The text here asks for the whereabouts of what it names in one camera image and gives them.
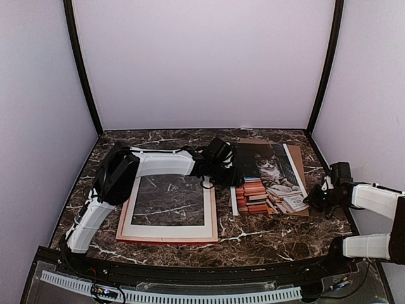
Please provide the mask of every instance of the white cable organizer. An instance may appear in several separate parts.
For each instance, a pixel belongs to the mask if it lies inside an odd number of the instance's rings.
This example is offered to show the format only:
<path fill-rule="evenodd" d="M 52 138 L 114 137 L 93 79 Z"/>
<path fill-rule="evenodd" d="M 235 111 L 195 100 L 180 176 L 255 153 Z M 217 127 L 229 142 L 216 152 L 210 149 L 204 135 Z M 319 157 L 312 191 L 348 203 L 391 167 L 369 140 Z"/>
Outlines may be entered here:
<path fill-rule="evenodd" d="M 76 279 L 43 270 L 41 281 L 47 282 L 54 286 L 72 291 L 85 296 L 92 296 L 90 293 L 92 283 L 89 280 Z M 116 293 L 118 297 L 115 300 L 105 296 L 99 296 L 102 299 L 110 300 L 115 303 L 122 303 L 122 294 L 116 288 L 109 286 L 98 286 L 108 288 Z M 263 291 L 259 293 L 244 294 L 221 294 L 221 295 L 183 295 L 183 294 L 161 294 L 146 293 L 143 291 L 133 291 L 122 288 L 127 298 L 128 304 L 266 304 L 282 303 L 286 301 L 300 300 L 301 288 L 286 288 L 273 291 Z"/>

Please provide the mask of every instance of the stack of books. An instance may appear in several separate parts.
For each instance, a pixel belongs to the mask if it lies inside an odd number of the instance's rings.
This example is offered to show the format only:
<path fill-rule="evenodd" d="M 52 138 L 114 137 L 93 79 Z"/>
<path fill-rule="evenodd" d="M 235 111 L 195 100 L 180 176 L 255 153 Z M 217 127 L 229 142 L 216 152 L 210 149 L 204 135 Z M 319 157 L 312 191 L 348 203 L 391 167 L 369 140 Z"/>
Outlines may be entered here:
<path fill-rule="evenodd" d="M 309 207 L 303 202 L 301 191 L 283 192 L 270 188 L 267 193 L 270 203 L 282 213 L 299 212 Z"/>
<path fill-rule="evenodd" d="M 274 213 L 267 204 L 266 188 L 258 177 L 245 178 L 245 184 L 236 189 L 236 198 L 241 215 Z"/>

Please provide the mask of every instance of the cable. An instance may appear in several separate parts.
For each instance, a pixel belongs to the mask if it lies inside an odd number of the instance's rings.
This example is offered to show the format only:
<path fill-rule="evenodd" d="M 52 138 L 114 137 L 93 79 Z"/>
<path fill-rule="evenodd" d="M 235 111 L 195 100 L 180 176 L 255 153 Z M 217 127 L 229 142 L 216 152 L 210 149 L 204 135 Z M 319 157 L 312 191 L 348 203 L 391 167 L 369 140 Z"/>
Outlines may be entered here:
<path fill-rule="evenodd" d="M 348 297 L 350 297 L 351 295 L 353 295 L 354 293 L 358 292 L 359 289 L 363 287 L 364 283 L 365 283 L 366 280 L 367 280 L 367 275 L 368 275 L 368 271 L 369 271 L 369 269 L 370 269 L 370 265 L 371 265 L 371 262 L 368 262 L 367 269 L 366 269 L 366 274 L 365 274 L 364 277 L 363 277 L 363 281 L 362 281 L 361 284 L 360 284 L 355 290 L 353 290 L 351 293 L 348 293 L 348 294 L 345 295 L 345 296 L 320 296 L 320 298 L 339 300 L 339 299 L 348 298 Z"/>
<path fill-rule="evenodd" d="M 90 267 L 88 270 L 93 272 L 94 275 L 97 276 L 97 271 L 93 267 Z"/>
<path fill-rule="evenodd" d="M 211 186 L 211 187 L 206 187 L 206 186 L 204 186 L 204 182 L 205 182 L 205 177 L 202 176 L 202 181 L 200 182 L 200 186 L 203 187 L 204 189 L 211 190 L 212 188 L 215 187 L 215 184 L 214 184 L 214 183 L 212 183 L 212 186 Z"/>
<path fill-rule="evenodd" d="M 304 294 L 304 293 L 302 293 L 302 295 L 305 298 L 323 298 L 323 299 L 336 299 L 336 300 L 348 298 L 351 295 L 353 295 L 354 293 L 356 293 L 357 291 L 359 291 L 359 289 L 361 287 L 363 287 L 364 283 L 367 280 L 367 275 L 368 275 L 368 271 L 370 269 L 370 265 L 371 265 L 371 262 L 368 262 L 366 273 L 364 274 L 364 277 L 363 277 L 363 280 L 361 281 L 361 284 L 358 287 L 356 287 L 353 291 L 351 291 L 350 293 L 348 293 L 348 294 L 346 294 L 344 296 L 324 296 L 325 293 L 329 293 L 329 292 L 331 292 L 333 290 L 326 290 L 326 291 L 324 291 L 322 293 L 318 293 L 318 294 Z"/>
<path fill-rule="evenodd" d="M 87 186 L 87 187 L 84 187 L 83 189 L 82 189 L 82 196 L 84 197 L 84 198 L 88 198 L 89 197 L 89 195 L 86 195 L 86 194 L 84 194 L 84 191 L 86 191 L 86 190 L 88 190 L 88 189 L 90 189 L 90 191 L 93 189 L 93 187 L 89 187 L 89 186 Z"/>
<path fill-rule="evenodd" d="M 352 209 L 355 209 L 355 210 L 364 210 L 364 208 L 356 207 L 356 206 L 353 206 L 353 205 L 350 205 L 349 208 L 352 208 Z"/>

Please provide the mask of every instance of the black frame edge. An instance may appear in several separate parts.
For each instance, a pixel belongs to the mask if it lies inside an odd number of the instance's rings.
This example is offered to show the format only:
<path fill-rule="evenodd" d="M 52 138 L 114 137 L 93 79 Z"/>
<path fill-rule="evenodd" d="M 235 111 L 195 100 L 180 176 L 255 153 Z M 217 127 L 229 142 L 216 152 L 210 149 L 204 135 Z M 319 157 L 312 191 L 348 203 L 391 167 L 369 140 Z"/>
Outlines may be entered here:
<path fill-rule="evenodd" d="M 316 121 L 318 119 L 319 113 L 321 111 L 321 106 L 323 98 L 328 86 L 328 81 L 330 77 L 330 72 L 332 70 L 333 59 L 335 58 L 337 40 L 339 38 L 340 23 L 342 21 L 343 15 L 343 5 L 344 0 L 336 0 L 335 2 L 335 11 L 333 12 L 333 21 L 332 28 L 330 30 L 330 38 L 328 43 L 327 55 L 325 58 L 325 64 L 323 66 L 323 71 L 321 75 L 321 80 L 318 87 L 318 92 L 316 93 L 314 106 L 312 108 L 312 113 L 309 118 L 308 126 L 306 130 L 309 134 L 312 134 L 314 131 Z"/>
<path fill-rule="evenodd" d="M 319 159 L 323 170 L 325 171 L 326 174 L 329 174 L 330 173 L 329 165 L 328 165 L 327 161 L 324 159 L 321 151 L 319 150 L 318 145 L 315 143 L 314 139 L 312 138 L 311 133 L 309 133 L 308 130 L 304 130 L 304 135 L 306 136 L 306 139 L 309 141 L 311 148 L 314 150 L 317 159 Z"/>
<path fill-rule="evenodd" d="M 84 67 L 82 50 L 80 49 L 80 43 L 78 40 L 72 0 L 63 0 L 63 5 L 65 7 L 65 16 L 66 16 L 66 23 L 68 25 L 70 43 L 72 45 L 73 55 L 75 57 L 76 68 L 80 79 L 80 83 L 82 84 L 84 97 L 86 99 L 87 107 L 89 108 L 94 128 L 96 128 L 98 136 L 101 136 L 101 134 L 103 134 L 104 131 L 101 125 L 100 117 L 97 112 L 96 104 L 94 103 L 93 95 L 91 93 L 86 69 Z"/>
<path fill-rule="evenodd" d="M 76 177 L 75 183 L 73 184 L 72 189 L 71 189 L 70 192 L 69 192 L 68 198 L 66 199 L 65 204 L 63 205 L 63 209 L 62 209 L 62 211 L 61 211 L 61 214 L 59 215 L 58 222 L 56 223 L 56 226 L 55 226 L 55 228 L 53 229 L 53 232 L 52 232 L 52 236 L 51 236 L 51 238 L 50 238 L 50 240 L 49 240 L 49 242 L 48 242 L 48 247 L 49 247 L 49 248 L 50 248 L 51 245 L 52 245 L 53 238 L 55 237 L 56 230 L 58 230 L 59 224 L 61 223 L 61 219 L 62 219 L 62 216 L 63 216 L 63 212 L 65 211 L 66 206 L 68 205 L 68 202 L 69 202 L 69 200 L 70 200 L 70 198 L 71 198 L 71 196 L 72 196 L 72 194 L 73 194 L 73 190 L 75 189 L 75 187 L 76 187 L 76 185 L 77 185 L 77 183 L 78 183 L 78 181 L 79 181 L 79 179 L 80 179 L 80 176 L 82 176 L 82 173 L 83 173 L 83 171 L 84 171 L 84 168 L 86 167 L 87 162 L 89 161 L 90 157 L 92 156 L 94 149 L 96 148 L 97 144 L 100 142 L 100 138 L 101 138 L 101 137 L 99 136 L 99 137 L 97 138 L 96 142 L 94 143 L 93 148 L 91 148 L 90 153 L 89 153 L 89 155 L 87 156 L 86 160 L 84 161 L 84 163 L 83 163 L 83 165 L 82 165 L 82 168 L 80 169 L 80 172 L 78 173 L 78 175 L 77 175 L 77 177 Z"/>
<path fill-rule="evenodd" d="M 60 263 L 61 252 L 58 250 L 45 248 L 39 246 L 35 254 L 34 261 L 31 265 L 30 273 L 27 277 L 24 293 L 22 299 L 26 299 L 28 290 L 34 274 L 37 262 L 43 261 L 51 263 L 56 266 L 56 271 L 65 274 L 76 275 L 72 271 L 66 269 L 64 263 Z M 243 267 L 206 267 L 206 268 L 192 268 L 192 267 L 163 267 L 163 266 L 147 266 L 138 264 L 128 264 L 122 262 L 114 262 L 109 260 L 100 260 L 98 258 L 83 257 L 84 262 L 94 266 L 96 269 L 108 269 L 108 274 L 99 275 L 98 278 L 105 279 L 109 282 L 118 283 L 126 286 L 136 286 L 139 281 L 144 282 L 178 282 L 181 284 L 200 284 L 203 282 L 210 282 L 211 284 L 235 284 L 237 283 L 250 283 L 250 282 L 263 282 L 265 280 L 274 281 L 282 279 L 281 281 L 288 281 L 286 284 L 299 284 L 302 286 L 320 282 L 320 280 L 327 275 L 326 272 L 317 272 L 316 276 L 308 277 L 304 272 L 297 274 L 297 270 L 302 266 L 311 266 L 320 262 L 323 257 L 310 258 L 307 260 L 266 264 L 257 266 L 243 266 Z M 336 274 L 343 274 L 347 272 L 346 268 L 336 272 Z"/>

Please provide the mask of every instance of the marble surface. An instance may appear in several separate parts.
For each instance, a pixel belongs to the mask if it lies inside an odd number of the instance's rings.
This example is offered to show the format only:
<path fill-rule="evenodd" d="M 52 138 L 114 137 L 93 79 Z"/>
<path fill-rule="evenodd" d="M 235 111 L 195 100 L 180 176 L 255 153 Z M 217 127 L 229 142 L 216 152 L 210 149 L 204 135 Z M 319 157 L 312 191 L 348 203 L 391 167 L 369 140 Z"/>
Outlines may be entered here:
<path fill-rule="evenodd" d="M 132 130 L 104 133 L 63 211 L 52 248 L 72 225 L 85 202 L 98 162 L 117 140 L 139 148 L 173 149 L 188 144 L 208 144 L 214 136 L 225 141 L 240 138 L 287 143 L 301 147 L 307 189 L 321 181 L 322 167 L 301 130 Z M 91 242 L 88 255 L 112 261 L 173 267 L 236 267 L 279 263 L 325 255 L 335 236 L 350 235 L 350 226 L 338 210 L 331 220 L 310 211 L 309 217 L 293 215 L 232 216 L 230 191 L 216 187 L 218 244 L 203 246 L 117 243 L 115 234 L 121 207 L 108 215 Z"/>
<path fill-rule="evenodd" d="M 200 179 L 181 175 L 141 177 L 131 224 L 203 226 L 204 193 Z"/>

